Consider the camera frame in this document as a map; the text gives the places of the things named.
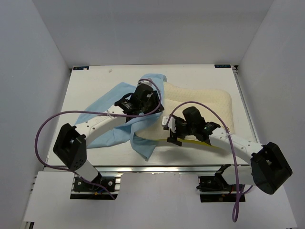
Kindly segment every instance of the small label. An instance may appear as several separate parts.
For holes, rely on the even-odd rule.
[[[89,70],[89,66],[73,67],[73,70]]]
[[[132,107],[132,104],[131,104],[131,103],[127,103],[127,104],[125,104],[125,106],[126,106],[128,109],[130,109],[130,108]]]
[[[229,64],[214,64],[215,68],[231,68]]]

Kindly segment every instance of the black sticker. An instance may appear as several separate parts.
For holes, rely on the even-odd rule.
[[[231,68],[229,64],[214,64],[215,68]]]
[[[73,70],[89,70],[89,66],[73,67]]]

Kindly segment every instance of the white cable tie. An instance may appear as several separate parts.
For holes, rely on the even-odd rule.
[[[110,115],[110,111],[109,110],[107,111],[107,116],[110,117],[111,119],[114,119],[114,117]]]
[[[226,137],[229,137],[229,135],[233,135],[233,134],[227,133],[227,132],[225,133],[225,136],[226,136]]]

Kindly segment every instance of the metal base plate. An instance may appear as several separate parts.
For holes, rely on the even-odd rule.
[[[101,185],[103,185],[108,191],[114,192],[115,187],[115,177],[102,177]],[[79,177],[75,178],[73,191],[75,192],[93,192],[99,191],[101,188],[97,186],[90,186],[84,183]]]

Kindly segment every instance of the foam pad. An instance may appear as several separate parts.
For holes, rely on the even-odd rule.
[[[167,140],[167,138],[169,137],[169,131],[163,130],[162,117],[169,116],[169,114],[173,111],[175,107],[187,101],[197,101],[210,107],[223,119],[224,123],[228,126],[230,132],[234,133],[232,100],[228,92],[218,89],[185,89],[164,82],[163,114],[152,126],[137,131],[135,134],[139,137],[150,140]],[[204,117],[206,122],[215,122],[221,125],[216,116],[214,116],[206,108],[197,104],[185,104],[181,106],[174,113],[174,115],[184,119],[182,111],[190,106],[195,106],[200,111],[201,116]],[[198,142],[195,136],[187,136],[185,139],[190,140],[190,142]]]

